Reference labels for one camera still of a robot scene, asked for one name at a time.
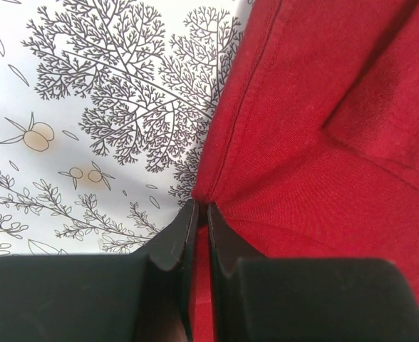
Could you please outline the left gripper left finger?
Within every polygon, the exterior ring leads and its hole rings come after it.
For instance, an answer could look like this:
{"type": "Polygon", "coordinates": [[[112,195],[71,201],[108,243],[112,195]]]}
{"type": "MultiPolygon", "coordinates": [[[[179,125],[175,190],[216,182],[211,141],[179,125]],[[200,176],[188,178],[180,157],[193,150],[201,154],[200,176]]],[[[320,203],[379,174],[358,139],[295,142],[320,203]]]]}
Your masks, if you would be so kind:
{"type": "Polygon", "coordinates": [[[191,341],[198,214],[132,254],[0,257],[0,341],[191,341]]]}

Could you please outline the red t-shirt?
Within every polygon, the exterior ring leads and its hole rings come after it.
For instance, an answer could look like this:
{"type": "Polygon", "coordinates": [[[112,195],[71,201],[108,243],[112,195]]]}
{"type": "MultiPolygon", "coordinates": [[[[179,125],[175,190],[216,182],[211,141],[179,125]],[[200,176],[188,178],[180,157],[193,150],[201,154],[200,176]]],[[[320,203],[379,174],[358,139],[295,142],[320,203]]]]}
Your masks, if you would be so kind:
{"type": "Polygon", "coordinates": [[[419,302],[419,1],[255,1],[193,197],[275,257],[380,257],[419,302]]]}

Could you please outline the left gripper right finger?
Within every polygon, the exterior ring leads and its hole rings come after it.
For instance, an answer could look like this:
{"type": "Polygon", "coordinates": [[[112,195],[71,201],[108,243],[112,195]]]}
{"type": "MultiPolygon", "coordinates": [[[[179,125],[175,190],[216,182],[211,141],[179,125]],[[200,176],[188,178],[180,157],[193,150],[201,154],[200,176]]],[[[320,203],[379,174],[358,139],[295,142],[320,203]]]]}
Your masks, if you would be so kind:
{"type": "Polygon", "coordinates": [[[216,341],[419,341],[405,277],[373,258],[269,258],[207,209],[216,341]]]}

